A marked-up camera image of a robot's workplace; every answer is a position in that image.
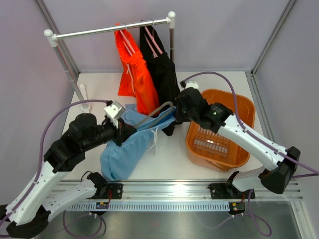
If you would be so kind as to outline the grey clothes hanger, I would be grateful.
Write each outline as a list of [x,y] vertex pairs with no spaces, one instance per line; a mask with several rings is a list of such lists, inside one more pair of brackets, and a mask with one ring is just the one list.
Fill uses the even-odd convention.
[[160,107],[156,108],[152,113],[150,113],[148,116],[146,116],[142,121],[140,121],[139,123],[134,125],[134,128],[138,128],[140,125],[142,125],[144,122],[146,122],[149,118],[151,118],[152,116],[154,116],[156,113],[160,112],[165,106],[169,106],[169,112],[168,114],[170,114],[173,109],[174,109],[174,105],[172,102],[168,101],[163,103]]

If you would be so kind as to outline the light blue shorts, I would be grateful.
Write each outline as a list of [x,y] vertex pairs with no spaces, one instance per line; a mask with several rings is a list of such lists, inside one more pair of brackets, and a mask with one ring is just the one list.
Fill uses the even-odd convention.
[[138,161],[150,149],[157,150],[158,131],[169,127],[175,121],[175,110],[167,109],[156,118],[147,118],[133,109],[124,114],[124,121],[130,126],[140,124],[137,132],[131,135],[121,146],[109,141],[101,153],[101,172],[108,181],[129,178]]

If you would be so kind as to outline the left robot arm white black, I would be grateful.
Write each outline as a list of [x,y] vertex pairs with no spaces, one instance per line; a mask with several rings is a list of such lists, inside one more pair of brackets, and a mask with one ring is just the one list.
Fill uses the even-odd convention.
[[40,234],[56,216],[85,199],[100,199],[110,194],[108,182],[98,172],[73,188],[54,197],[52,189],[77,164],[85,159],[86,151],[107,142],[117,146],[137,130],[119,119],[114,126],[110,119],[97,124],[93,114],[83,113],[69,125],[62,137],[55,141],[44,155],[44,165],[39,175],[29,183],[31,190],[24,190],[14,202],[0,207],[1,221],[8,222],[6,231],[11,238],[31,239]]

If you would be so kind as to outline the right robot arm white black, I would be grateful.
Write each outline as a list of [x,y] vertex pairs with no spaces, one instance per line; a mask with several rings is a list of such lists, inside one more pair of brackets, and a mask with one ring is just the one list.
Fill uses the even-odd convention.
[[282,194],[292,179],[299,162],[300,150],[285,148],[260,135],[243,123],[237,114],[221,103],[209,104],[198,89],[182,90],[177,96],[177,120],[193,121],[239,145],[254,156],[262,167],[234,172],[225,185],[215,191],[236,198],[248,190],[265,187]]

